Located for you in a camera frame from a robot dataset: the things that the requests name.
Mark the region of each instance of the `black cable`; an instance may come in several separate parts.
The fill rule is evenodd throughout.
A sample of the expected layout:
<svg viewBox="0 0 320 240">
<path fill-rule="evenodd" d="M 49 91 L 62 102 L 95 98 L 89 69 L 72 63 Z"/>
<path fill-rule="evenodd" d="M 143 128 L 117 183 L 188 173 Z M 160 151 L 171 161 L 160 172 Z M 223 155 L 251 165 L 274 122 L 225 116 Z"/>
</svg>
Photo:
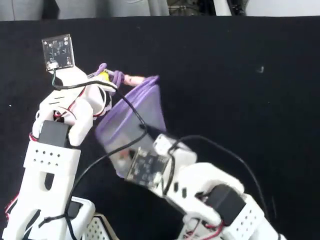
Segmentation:
<svg viewBox="0 0 320 240">
<path fill-rule="evenodd" d="M 168 150 L 168 155 L 171 157 L 171 167 L 170 167 L 170 174 L 169 174 L 169 178 L 168 178 L 168 183 L 165 186 L 165 189 L 162 191 L 163 195 L 167 195 L 169 188 L 171 186 L 171 183 L 174 179 L 174 175 L 175 175 L 175 168 L 176 168 L 176 159 L 173 156 L 173 154 L 171 153 L 171 148 Z"/>
<path fill-rule="evenodd" d="M 260 184 L 259 184 L 254 172 L 250 169 L 249 165 L 241 157 L 239 157 L 237 154 L 235 154 L 231 150 L 226 149 L 225 147 L 221 146 L 220 144 L 216 143 L 215 141 L 212 141 L 212 140 L 210 140 L 210 139 L 208 139 L 208 138 L 206 138 L 204 136 L 201 136 L 201 135 L 188 135 L 188 136 L 181 137 L 180 139 L 175 141 L 175 143 L 169 148 L 168 154 L 170 156 L 172 156 L 171 151 L 174 148 L 176 148 L 177 145 L 180 142 L 188 141 L 188 140 L 192 140 L 192 139 L 203 140 L 203 141 L 215 146 L 217 149 L 229 154 L 230 156 L 232 156 L 233 158 L 237 159 L 240 163 L 242 163 L 244 165 L 244 167 L 247 169 L 247 171 L 251 175 L 251 177 L 252 177 L 252 179 L 254 181 L 254 184 L 256 185 L 256 188 L 258 190 L 258 194 L 259 194 L 259 197 L 260 197 L 260 200 L 261 200 L 261 204 L 262 204 L 262 207 L 263 207 L 263 210 L 264 210 L 265 218 L 269 221 L 269 214 L 268 214 L 267 204 L 266 204 L 266 201 L 265 201 L 261 186 L 260 186 Z M 169 179 L 168 179 L 168 183 L 167 183 L 167 186 L 166 186 L 166 189 L 168 188 L 168 190 L 169 190 L 169 187 L 170 187 L 170 185 L 172 183 L 172 179 L 173 179 L 174 174 L 175 174 L 174 171 L 175 171 L 175 168 L 171 168 Z"/>
<path fill-rule="evenodd" d="M 72 228 L 72 224 L 70 221 L 70 217 L 68 216 L 68 210 L 71 204 L 71 199 L 72 199 L 72 195 L 76 189 L 76 187 L 79 185 L 80 181 L 84 178 L 84 176 L 89 172 L 90 169 L 92 169 L 95 165 L 97 165 L 99 162 L 101 162 L 103 159 L 110 157 L 111 155 L 120 152 L 124 149 L 129 148 L 130 146 L 132 146 L 133 144 L 139 142 L 141 139 L 143 139 L 147 133 L 148 133 L 148 129 L 147 129 L 147 124 L 145 123 L 145 121 L 143 120 L 143 118 L 140 116 L 140 114 L 137 112 L 137 110 L 135 109 L 135 107 L 131 104 L 131 102 L 122 94 L 119 92 L 117 87 L 114 87 L 113 85 L 107 83 L 107 82 L 101 82 L 101 81 L 88 81 L 88 82 L 84 82 L 84 83 L 80 83 L 80 84 L 76 84 L 76 85 L 70 85 L 70 86 L 62 86 L 62 85 L 56 85 L 56 70 L 54 70 L 53 75 L 52 75 L 52 86 L 56 89 L 56 90 L 68 90 L 68 89 L 76 89 L 76 88 L 81 88 L 81 87 L 85 87 L 88 85 L 92 85 L 92 84 L 99 84 L 99 85 L 103 85 L 103 86 L 108 86 L 111 87 L 115 90 L 115 92 L 117 94 L 119 94 L 119 96 L 128 104 L 128 106 L 131 108 L 132 112 L 136 115 L 136 117 L 139 119 L 139 121 L 141 122 L 141 124 L 143 125 L 144 131 L 142 133 L 141 136 L 137 137 L 136 139 L 134 139 L 133 141 L 129 142 L 128 144 L 125 144 L 121 147 L 118 147 L 117 149 L 103 155 L 102 157 L 98 158 L 96 161 L 94 161 L 93 163 L 91 163 L 84 171 L 83 173 L 77 178 L 77 180 L 74 182 L 73 187 L 70 191 L 69 197 L 67 199 L 66 205 L 65 205 L 65 209 L 64 209 L 64 214 L 63 215 L 59 215 L 56 217 L 46 217 L 43 221 L 45 222 L 41 222 L 41 226 L 43 224 L 49 223 L 52 220 L 58 219 L 58 218 L 62 218 L 65 217 L 66 220 L 66 224 L 69 228 L 70 231 L 70 235 L 72 240 L 77 240 L 77 238 L 75 237 L 73 228 Z"/>
</svg>

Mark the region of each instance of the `black circuit board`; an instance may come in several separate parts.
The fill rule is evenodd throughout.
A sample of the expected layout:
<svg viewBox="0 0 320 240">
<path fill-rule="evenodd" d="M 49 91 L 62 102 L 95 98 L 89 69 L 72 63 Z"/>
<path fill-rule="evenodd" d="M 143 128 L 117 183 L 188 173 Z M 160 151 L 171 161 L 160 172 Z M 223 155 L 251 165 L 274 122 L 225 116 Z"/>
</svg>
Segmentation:
<svg viewBox="0 0 320 240">
<path fill-rule="evenodd" d="M 168 157 L 139 148 L 132 160 L 126 180 L 146 188 L 156 188 L 159 183 L 155 182 L 155 176 L 157 173 L 163 175 L 168 161 Z"/>
<path fill-rule="evenodd" d="M 42 40 L 43 54 L 47 71 L 50 64 L 57 63 L 56 69 L 74 66 L 74 55 L 70 34 L 50 37 Z"/>
</svg>

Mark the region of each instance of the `robotic arm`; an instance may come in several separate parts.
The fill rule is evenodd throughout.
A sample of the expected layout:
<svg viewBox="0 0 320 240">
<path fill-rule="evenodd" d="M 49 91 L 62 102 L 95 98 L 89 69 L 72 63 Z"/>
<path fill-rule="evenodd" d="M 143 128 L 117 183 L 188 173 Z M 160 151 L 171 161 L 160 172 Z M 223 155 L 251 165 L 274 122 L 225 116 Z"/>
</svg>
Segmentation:
<svg viewBox="0 0 320 240">
<path fill-rule="evenodd" d="M 64 86 L 86 83 L 90 78 L 119 87 L 117 73 L 105 65 L 89 76 L 75 66 L 69 35 L 48 38 L 42 44 L 47 70 L 56 74 Z M 136 86 L 143 80 L 125 75 L 120 81 Z M 112 94 L 115 90 L 100 84 L 55 90 L 40 104 L 30 133 L 18 201 L 3 231 L 4 240 L 21 240 L 29 229 L 29 239 L 71 240 L 68 221 L 78 240 L 93 239 L 95 228 L 100 228 L 101 234 L 109 233 L 103 239 L 117 239 L 110 234 L 108 221 L 94 216 L 95 206 L 89 200 L 72 197 L 69 219 L 65 215 L 81 154 L 78 146 L 93 120 L 111 107 L 106 107 L 107 95 L 101 95 L 105 91 Z M 178 239 L 285 240 L 236 178 L 210 163 L 196 163 L 197 155 L 183 143 L 175 142 L 161 134 L 152 153 L 136 151 L 126 180 L 147 187 L 185 213 Z M 47 174 L 54 175 L 50 189 L 44 184 Z M 50 216 L 57 217 L 46 221 Z"/>
</svg>

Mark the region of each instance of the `ziplock bag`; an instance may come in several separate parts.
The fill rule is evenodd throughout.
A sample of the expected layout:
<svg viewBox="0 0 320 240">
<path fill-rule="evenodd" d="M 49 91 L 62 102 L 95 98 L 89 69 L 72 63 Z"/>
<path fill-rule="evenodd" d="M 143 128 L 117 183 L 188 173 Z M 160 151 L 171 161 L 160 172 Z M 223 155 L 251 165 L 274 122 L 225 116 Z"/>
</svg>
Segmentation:
<svg viewBox="0 0 320 240">
<path fill-rule="evenodd" d="M 156 85 L 158 79 L 158 76 L 146 78 L 125 97 L 132 103 L 147 125 L 166 131 L 161 109 L 160 89 Z M 95 135 L 108 153 L 128 144 L 141 136 L 143 132 L 141 122 L 127 103 L 121 99 L 99 123 Z M 110 156 L 118 176 L 124 178 L 128 174 L 133 158 L 130 150 L 136 151 L 141 147 L 144 150 L 153 151 L 153 142 L 153 139 L 147 134 L 130 148 Z"/>
</svg>

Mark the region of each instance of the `black fabric background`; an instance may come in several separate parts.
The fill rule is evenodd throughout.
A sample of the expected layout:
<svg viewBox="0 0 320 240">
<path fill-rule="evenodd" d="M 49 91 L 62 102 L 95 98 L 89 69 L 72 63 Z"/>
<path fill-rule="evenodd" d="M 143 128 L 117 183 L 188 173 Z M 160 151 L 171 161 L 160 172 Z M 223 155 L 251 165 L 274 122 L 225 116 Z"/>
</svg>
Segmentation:
<svg viewBox="0 0 320 240">
<path fill-rule="evenodd" d="M 273 226 L 289 240 L 319 239 L 319 26 L 319 17 L 0 22 L 0 206 L 19 191 L 28 133 L 53 90 L 41 39 L 70 33 L 87 73 L 107 62 L 131 75 L 159 74 L 168 131 L 200 134 L 239 154 L 261 182 Z M 242 165 L 203 142 L 188 144 L 259 202 Z M 81 149 L 78 172 L 104 153 L 93 131 Z M 119 179 L 108 160 L 76 195 L 93 201 L 121 240 L 174 239 L 180 230 L 173 207 Z"/>
</svg>

